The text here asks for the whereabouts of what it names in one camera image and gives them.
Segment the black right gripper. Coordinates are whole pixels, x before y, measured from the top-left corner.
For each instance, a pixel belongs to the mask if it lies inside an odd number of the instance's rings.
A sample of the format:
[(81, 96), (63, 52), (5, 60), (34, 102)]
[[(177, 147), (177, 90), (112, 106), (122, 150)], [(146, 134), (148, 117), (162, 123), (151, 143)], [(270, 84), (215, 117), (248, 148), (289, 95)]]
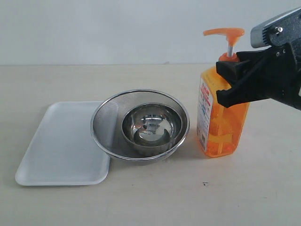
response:
[[(262, 66), (256, 68), (263, 60)], [(264, 50), (239, 51), (236, 59), (216, 62), (216, 84), (231, 86), (217, 91), (225, 107), (273, 99), (301, 107), (301, 40)]]

